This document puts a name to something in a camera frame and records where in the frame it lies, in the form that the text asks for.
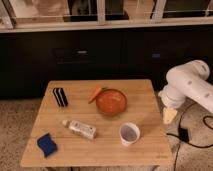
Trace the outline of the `yellow gripper finger tip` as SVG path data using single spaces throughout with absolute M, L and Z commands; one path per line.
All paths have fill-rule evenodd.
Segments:
M 177 110 L 173 108 L 163 108 L 163 122 L 165 124 L 170 124 L 177 115 Z

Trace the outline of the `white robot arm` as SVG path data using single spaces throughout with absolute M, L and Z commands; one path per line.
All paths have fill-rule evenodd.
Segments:
M 170 124 L 187 98 L 213 114 L 213 85 L 207 82 L 209 66 L 202 60 L 193 60 L 171 68 L 166 74 L 167 84 L 158 96 L 164 104 L 163 122 Z

